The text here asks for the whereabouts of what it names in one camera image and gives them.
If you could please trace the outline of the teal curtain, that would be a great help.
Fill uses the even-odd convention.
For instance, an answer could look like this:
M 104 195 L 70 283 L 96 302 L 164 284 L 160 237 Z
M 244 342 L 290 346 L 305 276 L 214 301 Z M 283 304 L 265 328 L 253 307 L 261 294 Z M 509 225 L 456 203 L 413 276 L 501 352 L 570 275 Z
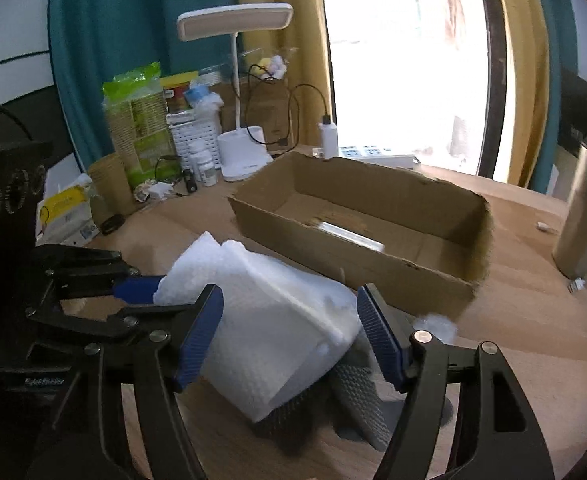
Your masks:
M 173 75 L 229 61 L 227 38 L 182 42 L 176 21 L 187 11 L 235 2 L 48 0 L 54 82 L 80 166 L 114 150 L 102 110 L 103 83 L 152 62 Z

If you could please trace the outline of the brown cardboard box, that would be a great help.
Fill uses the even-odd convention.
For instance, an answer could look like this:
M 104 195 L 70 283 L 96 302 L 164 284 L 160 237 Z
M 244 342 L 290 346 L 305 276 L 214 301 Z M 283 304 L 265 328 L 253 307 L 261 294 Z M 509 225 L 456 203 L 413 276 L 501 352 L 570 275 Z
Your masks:
M 413 315 L 458 318 L 489 273 L 487 200 L 415 170 L 289 153 L 228 200 L 244 236 Z

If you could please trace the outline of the white power strip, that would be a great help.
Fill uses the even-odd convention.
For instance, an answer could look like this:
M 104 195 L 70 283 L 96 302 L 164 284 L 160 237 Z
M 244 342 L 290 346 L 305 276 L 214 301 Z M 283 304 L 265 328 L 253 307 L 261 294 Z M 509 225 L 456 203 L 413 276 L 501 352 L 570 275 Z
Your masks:
M 420 161 L 415 155 L 400 155 L 389 148 L 379 148 L 373 144 L 340 146 L 338 155 L 342 158 L 390 168 L 412 170 L 420 165 Z

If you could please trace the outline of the brown paper cup stack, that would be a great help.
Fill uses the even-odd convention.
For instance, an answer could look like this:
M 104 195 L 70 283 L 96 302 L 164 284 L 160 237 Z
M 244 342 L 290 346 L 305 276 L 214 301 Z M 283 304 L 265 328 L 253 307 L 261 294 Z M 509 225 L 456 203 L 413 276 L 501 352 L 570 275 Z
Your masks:
M 88 167 L 88 176 L 113 212 L 124 217 L 133 214 L 135 200 L 118 154 L 112 153 L 94 162 Z

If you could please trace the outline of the clear bubble wrap bundle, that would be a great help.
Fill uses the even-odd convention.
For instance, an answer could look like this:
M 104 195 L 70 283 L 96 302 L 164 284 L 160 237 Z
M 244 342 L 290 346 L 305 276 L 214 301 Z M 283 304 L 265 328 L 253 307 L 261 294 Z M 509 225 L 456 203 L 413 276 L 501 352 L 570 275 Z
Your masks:
M 443 344 L 453 344 L 457 337 L 456 324 L 441 314 L 429 313 L 415 318 L 413 327 L 414 330 L 427 330 Z

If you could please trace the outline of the white usb connector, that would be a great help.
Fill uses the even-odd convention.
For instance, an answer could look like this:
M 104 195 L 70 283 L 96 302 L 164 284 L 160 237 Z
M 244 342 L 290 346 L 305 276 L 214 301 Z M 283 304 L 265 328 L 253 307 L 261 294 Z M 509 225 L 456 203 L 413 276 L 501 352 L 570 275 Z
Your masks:
M 537 222 L 535 227 L 536 227 L 536 229 L 538 229 L 539 231 L 541 231 L 543 233 L 547 233 L 547 234 L 557 234 L 558 233 L 558 231 L 556 229 L 552 228 L 551 226 L 549 226 L 545 222 Z

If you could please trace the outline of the yellow curtain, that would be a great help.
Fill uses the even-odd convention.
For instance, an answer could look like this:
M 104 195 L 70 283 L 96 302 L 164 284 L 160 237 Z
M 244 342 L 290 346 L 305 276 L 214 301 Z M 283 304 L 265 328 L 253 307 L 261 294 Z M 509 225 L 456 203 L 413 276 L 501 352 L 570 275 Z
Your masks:
M 289 84 L 311 84 L 295 91 L 301 104 L 301 138 L 305 145 L 318 145 L 318 124 L 333 111 L 329 51 L 324 0 L 238 0 L 241 3 L 285 2 L 292 5 L 288 27 L 280 30 L 246 32 L 246 50 L 262 48 L 266 54 L 290 51 Z

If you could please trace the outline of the white desk lamp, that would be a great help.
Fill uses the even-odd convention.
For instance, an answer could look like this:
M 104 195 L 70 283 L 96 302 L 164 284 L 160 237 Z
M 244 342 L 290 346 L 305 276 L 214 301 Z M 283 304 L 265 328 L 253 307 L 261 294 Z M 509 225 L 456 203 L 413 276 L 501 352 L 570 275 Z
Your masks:
M 179 14 L 176 20 L 180 41 L 189 42 L 217 36 L 230 38 L 235 129 L 217 137 L 220 171 L 227 182 L 246 180 L 272 161 L 262 129 L 241 125 L 238 36 L 242 32 L 285 29 L 292 16 L 293 8 L 289 3 L 260 2 L 188 11 Z

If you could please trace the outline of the black small flashlight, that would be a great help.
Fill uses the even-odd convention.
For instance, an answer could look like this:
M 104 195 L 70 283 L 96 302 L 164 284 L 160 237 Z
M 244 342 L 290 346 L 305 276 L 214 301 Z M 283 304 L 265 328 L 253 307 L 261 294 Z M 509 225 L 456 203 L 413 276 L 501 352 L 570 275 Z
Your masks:
M 197 180 L 190 169 L 182 170 L 182 180 L 185 183 L 185 188 L 188 194 L 194 194 L 198 191 Z

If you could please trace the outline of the white phone charger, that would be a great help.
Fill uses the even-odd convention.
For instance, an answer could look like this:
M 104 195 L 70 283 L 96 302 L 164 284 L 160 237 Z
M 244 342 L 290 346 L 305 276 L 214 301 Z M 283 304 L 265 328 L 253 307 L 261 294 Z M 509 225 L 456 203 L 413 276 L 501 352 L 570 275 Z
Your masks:
M 318 130 L 322 141 L 323 159 L 338 157 L 338 128 L 328 114 L 322 117 L 322 121 L 318 124 Z

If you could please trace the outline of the white pill bottle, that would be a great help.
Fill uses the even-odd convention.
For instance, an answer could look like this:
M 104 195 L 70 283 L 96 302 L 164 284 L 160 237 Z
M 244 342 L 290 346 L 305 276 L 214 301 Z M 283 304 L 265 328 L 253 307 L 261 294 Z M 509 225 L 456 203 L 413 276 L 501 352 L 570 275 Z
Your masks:
M 197 162 L 201 183 L 204 186 L 216 185 L 218 182 L 217 170 L 211 152 L 203 150 L 194 154 L 194 161 Z
M 194 171 L 194 176 L 197 181 L 203 183 L 205 176 L 203 173 L 203 167 L 208 165 L 212 156 L 205 142 L 201 139 L 191 141 L 188 145 L 188 156 L 190 168 Z

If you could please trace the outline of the small white wall plug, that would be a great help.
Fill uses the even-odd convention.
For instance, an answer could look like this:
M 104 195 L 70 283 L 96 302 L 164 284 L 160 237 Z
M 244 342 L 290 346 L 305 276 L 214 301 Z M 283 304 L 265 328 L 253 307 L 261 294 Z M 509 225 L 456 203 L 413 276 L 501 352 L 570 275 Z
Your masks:
M 156 182 L 149 179 L 138 184 L 133 192 L 133 196 L 138 203 L 144 204 L 149 200 L 167 200 L 175 195 L 174 186 L 166 182 Z

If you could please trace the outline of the green paper cup package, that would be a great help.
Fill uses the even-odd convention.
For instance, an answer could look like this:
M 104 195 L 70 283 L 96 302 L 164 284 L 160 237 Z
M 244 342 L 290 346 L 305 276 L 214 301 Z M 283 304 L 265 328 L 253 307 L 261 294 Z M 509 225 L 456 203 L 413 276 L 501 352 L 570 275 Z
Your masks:
M 131 188 L 180 173 L 160 77 L 161 65 L 152 62 L 102 84 L 104 117 Z

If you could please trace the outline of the black dotted sock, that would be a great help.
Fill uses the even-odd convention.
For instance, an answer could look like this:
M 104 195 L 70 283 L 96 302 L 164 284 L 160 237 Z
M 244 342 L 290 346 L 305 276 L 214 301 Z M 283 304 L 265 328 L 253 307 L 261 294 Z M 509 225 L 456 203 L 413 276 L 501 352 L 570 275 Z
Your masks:
M 311 444 L 321 422 L 329 422 L 343 439 L 366 442 L 386 451 L 403 411 L 402 399 L 380 398 L 371 348 L 353 344 L 318 382 L 251 425 L 259 438 L 272 441 L 289 457 Z

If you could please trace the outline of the white plastic basket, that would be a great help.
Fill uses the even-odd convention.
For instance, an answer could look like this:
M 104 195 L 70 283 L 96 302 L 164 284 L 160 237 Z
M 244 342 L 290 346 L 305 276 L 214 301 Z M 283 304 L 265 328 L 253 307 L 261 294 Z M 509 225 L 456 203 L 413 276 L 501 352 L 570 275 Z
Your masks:
M 176 154 L 182 159 L 182 168 L 194 168 L 190 162 L 190 143 L 202 141 L 210 151 L 214 166 L 220 169 L 220 152 L 217 138 L 222 133 L 220 113 L 197 113 L 195 110 L 183 110 L 176 114 L 167 114 L 166 122 L 173 136 Z

